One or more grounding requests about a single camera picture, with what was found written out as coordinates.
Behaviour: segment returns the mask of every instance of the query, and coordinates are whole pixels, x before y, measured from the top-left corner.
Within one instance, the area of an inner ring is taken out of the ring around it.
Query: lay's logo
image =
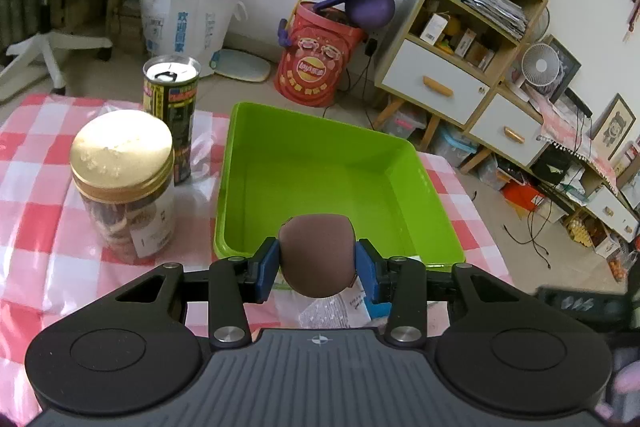
[[[317,82],[326,73],[322,60],[316,57],[304,57],[298,62],[298,75],[306,82]]]

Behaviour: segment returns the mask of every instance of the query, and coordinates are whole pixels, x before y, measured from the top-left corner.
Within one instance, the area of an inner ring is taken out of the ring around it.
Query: chair wheel
[[[106,62],[107,60],[110,60],[112,50],[113,48],[100,48],[97,56],[100,60],[104,60]]]

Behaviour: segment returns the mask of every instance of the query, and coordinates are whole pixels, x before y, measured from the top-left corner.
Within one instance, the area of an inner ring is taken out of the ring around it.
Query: wooden drawer handle
[[[443,86],[441,83],[436,82],[428,76],[422,78],[424,85],[429,89],[433,89],[435,92],[439,92],[442,96],[453,96],[453,89],[449,89],[447,86]]]
[[[509,140],[513,140],[514,142],[517,142],[517,143],[524,143],[524,138],[520,136],[518,133],[516,133],[513,129],[507,127],[506,125],[504,126],[504,135]]]

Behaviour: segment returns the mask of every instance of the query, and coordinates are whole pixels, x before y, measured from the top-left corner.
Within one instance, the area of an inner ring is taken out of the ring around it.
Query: white shopping bag
[[[200,76],[212,74],[231,17],[247,18],[240,0],[140,0],[146,48],[153,55],[195,58]]]

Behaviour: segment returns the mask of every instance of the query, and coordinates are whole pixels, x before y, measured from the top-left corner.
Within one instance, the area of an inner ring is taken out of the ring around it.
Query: pink checkered tablecloth
[[[71,142],[92,118],[135,103],[28,96],[0,127],[0,412],[19,425],[39,411],[24,371],[31,339],[59,318],[167,261],[186,271],[212,261],[212,232],[228,118],[196,111],[192,177],[176,187],[172,243],[142,266],[120,263],[100,245],[71,179]],[[511,282],[500,251],[444,158],[420,159],[469,263]],[[245,305],[252,330],[280,325],[273,299]],[[207,304],[190,305],[187,326],[207,335]]]

